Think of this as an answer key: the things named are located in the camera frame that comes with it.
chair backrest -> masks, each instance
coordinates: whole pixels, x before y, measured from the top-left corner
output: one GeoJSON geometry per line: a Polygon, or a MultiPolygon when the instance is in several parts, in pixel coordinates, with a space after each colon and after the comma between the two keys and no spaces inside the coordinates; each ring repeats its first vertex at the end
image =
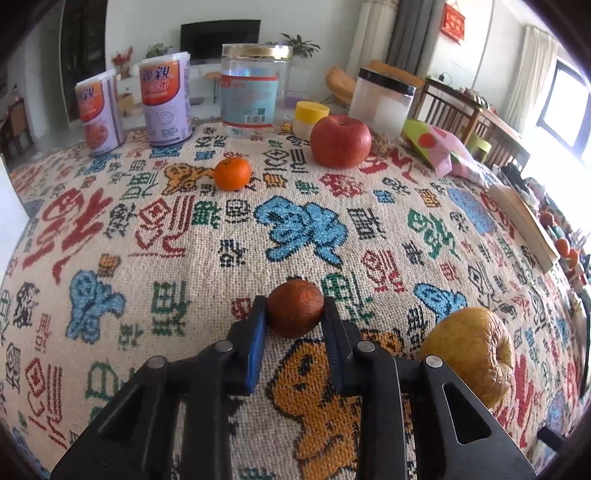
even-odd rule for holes
{"type": "Polygon", "coordinates": [[[420,79],[412,73],[405,72],[404,70],[392,67],[391,65],[386,65],[384,62],[376,59],[373,59],[369,62],[369,69],[393,79],[400,80],[401,82],[411,85],[417,89],[422,88],[425,84],[423,79],[420,79]]]}
{"type": "Polygon", "coordinates": [[[22,134],[28,128],[27,111],[25,110],[25,100],[14,102],[8,109],[10,123],[12,124],[12,134],[16,137],[22,134]]]}

red decoration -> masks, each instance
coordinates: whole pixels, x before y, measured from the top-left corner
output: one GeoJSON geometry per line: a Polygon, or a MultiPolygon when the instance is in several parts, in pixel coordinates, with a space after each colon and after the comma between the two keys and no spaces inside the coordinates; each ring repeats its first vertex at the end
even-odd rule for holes
{"type": "Polygon", "coordinates": [[[441,22],[441,33],[451,38],[454,42],[460,43],[464,40],[464,29],[466,17],[450,4],[443,8],[443,20],[441,22]]]}

curtain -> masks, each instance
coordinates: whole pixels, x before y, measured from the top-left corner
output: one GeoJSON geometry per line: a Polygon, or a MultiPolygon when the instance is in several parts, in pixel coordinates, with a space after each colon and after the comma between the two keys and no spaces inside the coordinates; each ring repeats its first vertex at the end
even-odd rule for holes
{"type": "Polygon", "coordinates": [[[384,61],[394,29],[398,0],[369,0],[361,6],[359,22],[347,65],[347,75],[357,78],[370,60],[384,61]]]}
{"type": "Polygon", "coordinates": [[[515,89],[503,115],[504,120],[521,135],[526,134],[540,116],[550,87],[548,80],[556,68],[559,45],[549,33],[532,25],[526,26],[515,89]]]}
{"type": "Polygon", "coordinates": [[[445,0],[401,0],[386,62],[424,77],[441,27],[445,0]]]}

jar label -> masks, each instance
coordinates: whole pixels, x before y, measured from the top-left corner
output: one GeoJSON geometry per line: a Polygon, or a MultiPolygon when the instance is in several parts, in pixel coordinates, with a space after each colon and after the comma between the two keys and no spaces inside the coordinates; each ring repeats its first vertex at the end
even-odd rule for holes
{"type": "Polygon", "coordinates": [[[272,127],[278,80],[222,75],[222,122],[232,127],[272,127]]]}

red apple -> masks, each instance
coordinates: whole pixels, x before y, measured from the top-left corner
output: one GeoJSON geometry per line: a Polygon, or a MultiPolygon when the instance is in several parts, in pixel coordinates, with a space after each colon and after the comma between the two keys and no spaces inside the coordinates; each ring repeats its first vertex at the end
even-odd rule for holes
{"type": "Polygon", "coordinates": [[[329,115],[312,129],[310,148],[320,165],[353,168],[368,158],[371,133],[361,120],[347,115],[329,115]]]}

